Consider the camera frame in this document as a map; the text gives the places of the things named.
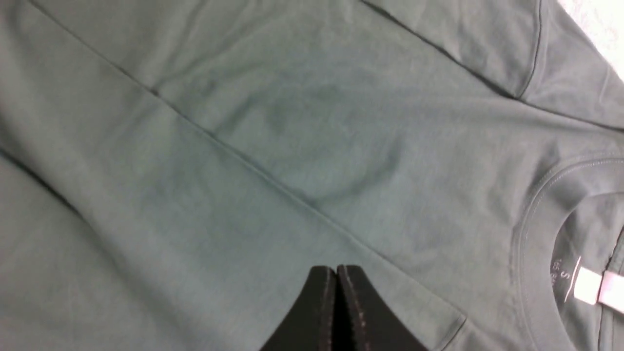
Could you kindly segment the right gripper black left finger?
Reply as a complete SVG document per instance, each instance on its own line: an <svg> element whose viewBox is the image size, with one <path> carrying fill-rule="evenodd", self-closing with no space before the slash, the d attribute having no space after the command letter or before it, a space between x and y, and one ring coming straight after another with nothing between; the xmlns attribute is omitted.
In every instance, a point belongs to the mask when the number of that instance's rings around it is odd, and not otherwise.
<svg viewBox="0 0 624 351"><path fill-rule="evenodd" d="M261 349L330 351L336 285L336 274L331 268L312 267L292 308Z"/></svg>

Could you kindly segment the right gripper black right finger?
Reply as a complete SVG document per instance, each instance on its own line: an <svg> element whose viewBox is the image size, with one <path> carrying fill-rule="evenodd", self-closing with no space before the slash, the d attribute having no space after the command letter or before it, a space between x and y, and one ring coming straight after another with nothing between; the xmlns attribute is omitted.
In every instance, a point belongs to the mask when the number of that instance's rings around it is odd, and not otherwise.
<svg viewBox="0 0 624 351"><path fill-rule="evenodd" d="M361 267L339 265L337 278L344 329L336 337L347 351L427 350L384 302Z"/></svg>

